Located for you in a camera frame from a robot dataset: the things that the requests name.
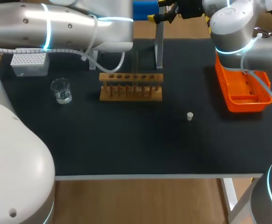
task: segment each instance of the orange plastic tray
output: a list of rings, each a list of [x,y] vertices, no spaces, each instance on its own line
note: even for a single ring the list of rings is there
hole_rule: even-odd
[[[253,76],[224,69],[218,55],[215,68],[225,102],[231,112],[259,112],[272,103],[272,97]],[[271,87],[265,72],[255,73],[269,88]]]

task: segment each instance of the white cable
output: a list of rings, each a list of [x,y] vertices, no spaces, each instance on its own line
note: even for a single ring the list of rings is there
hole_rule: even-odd
[[[253,44],[255,43],[255,41],[257,41],[259,38],[262,37],[262,33],[258,33],[256,38],[254,38],[251,42],[250,42],[250,46],[248,48],[246,48],[243,52],[242,52],[242,56],[241,56],[241,62],[240,62],[240,68],[242,70],[244,70],[243,64],[244,64],[244,58],[246,56],[247,51],[249,51],[251,49],[251,47],[253,46]]]
[[[257,41],[259,38],[261,38],[262,37],[262,34],[258,34],[257,35],[257,37],[256,38],[254,38],[254,40],[253,40],[253,42],[252,42],[252,45],[255,43],[255,41]],[[244,63],[244,58],[245,58],[245,55],[246,55],[246,53],[247,53],[247,51],[249,51],[249,49],[250,48],[248,48],[246,51],[244,51],[243,52],[243,54],[242,54],[242,57],[241,57],[241,64],[240,64],[240,66],[241,66],[241,70],[243,71],[243,72],[248,72],[250,75],[252,75],[252,77],[254,77],[261,85],[262,85],[262,87],[270,94],[270,96],[272,97],[272,91],[269,89],[269,87],[263,82],[263,80],[260,78],[260,77],[258,77],[255,73],[254,73],[254,71],[251,71],[251,70],[245,70],[244,69],[244,67],[243,67],[243,63]]]
[[[3,49],[3,48],[0,48],[0,53],[3,53],[3,54],[71,53],[71,54],[76,54],[76,55],[80,55],[80,56],[84,55],[83,52],[78,51],[78,50],[72,50],[72,49],[46,49],[46,50],[44,50],[44,49],[25,49],[25,50],[21,50],[21,49]],[[105,69],[103,66],[101,66],[99,63],[97,63],[89,55],[86,55],[86,57],[90,61],[92,61],[102,71],[104,71],[106,73],[114,73],[114,72],[118,71],[120,69],[120,67],[122,66],[124,58],[125,58],[125,52],[122,53],[122,57],[121,57],[121,60],[120,60],[120,62],[118,64],[118,66],[113,70]]]
[[[251,74],[262,86],[263,88],[270,94],[272,97],[272,91],[269,89],[269,87],[261,80],[260,77],[258,77],[254,71],[248,71],[249,74]]]
[[[116,68],[113,70],[105,69],[96,60],[94,60],[92,57],[88,55],[91,48],[93,47],[93,44],[98,32],[98,19],[95,15],[90,15],[90,16],[92,16],[94,19],[93,36],[85,53],[83,51],[72,50],[72,49],[23,49],[21,50],[21,49],[3,49],[3,48],[0,48],[0,53],[3,53],[3,54],[71,53],[71,54],[80,55],[82,60],[84,58],[85,59],[87,58],[89,61],[93,62],[96,65],[96,67],[98,67],[99,69],[101,69],[102,71],[106,73],[114,73],[121,68],[125,58],[125,52],[122,52],[121,60],[119,64],[116,66]]]
[[[85,51],[84,55],[81,57],[82,61],[86,61],[86,59],[87,59],[86,56],[89,54],[91,48],[93,48],[93,44],[94,44],[95,38],[96,38],[97,33],[98,33],[98,18],[95,15],[91,15],[91,14],[89,16],[92,16],[93,19],[94,19],[93,36],[91,38],[91,41],[90,41],[90,43],[88,45],[87,50]]]

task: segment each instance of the black table mat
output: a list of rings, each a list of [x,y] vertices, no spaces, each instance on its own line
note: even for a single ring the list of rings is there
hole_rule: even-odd
[[[134,47],[139,72],[156,72],[153,41]],[[56,175],[250,174],[272,164],[272,105],[228,111],[211,40],[165,40],[162,102],[100,102],[99,72],[77,55],[51,54],[49,75],[33,78],[16,77],[11,57],[3,55],[0,78],[17,115],[51,151]],[[131,58],[121,72],[131,71]],[[104,54],[99,62],[112,69],[119,59]],[[50,90],[57,77],[71,82],[68,105]]]

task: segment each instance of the test tube rack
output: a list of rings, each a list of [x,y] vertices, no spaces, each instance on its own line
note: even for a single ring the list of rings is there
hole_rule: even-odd
[[[100,101],[162,101],[163,74],[100,73]]]

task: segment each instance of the metal stand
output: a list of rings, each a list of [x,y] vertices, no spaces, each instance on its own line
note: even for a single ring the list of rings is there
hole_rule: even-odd
[[[99,54],[99,52],[97,50],[90,50],[90,52],[89,52],[89,56],[92,57],[95,61],[98,60],[98,54]],[[89,61],[89,70],[95,71],[95,68],[96,68],[95,63],[91,62],[90,60],[88,60],[88,61]]]
[[[232,178],[221,179],[229,224],[241,224],[241,221],[249,217],[256,224],[251,212],[251,193],[256,183],[257,180],[254,180],[238,201]]]
[[[159,8],[159,13],[165,13],[165,7]],[[157,25],[155,36],[155,57],[156,57],[156,69],[163,68],[163,41],[164,41],[164,23],[161,22]]]

